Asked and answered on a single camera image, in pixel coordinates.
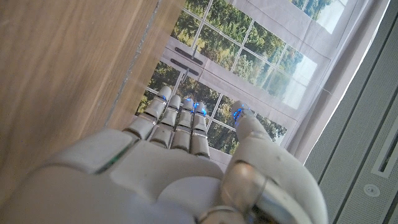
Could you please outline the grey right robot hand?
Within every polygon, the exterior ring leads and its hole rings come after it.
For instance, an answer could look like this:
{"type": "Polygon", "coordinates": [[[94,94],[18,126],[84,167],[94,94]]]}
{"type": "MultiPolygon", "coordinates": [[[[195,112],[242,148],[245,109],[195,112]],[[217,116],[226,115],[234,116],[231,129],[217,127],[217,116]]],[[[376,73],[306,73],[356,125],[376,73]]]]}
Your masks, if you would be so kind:
{"type": "Polygon", "coordinates": [[[313,175],[275,144],[243,102],[238,147],[210,155],[202,102],[164,86],[124,130],[87,136],[33,170],[2,223],[327,223],[313,175]]]}

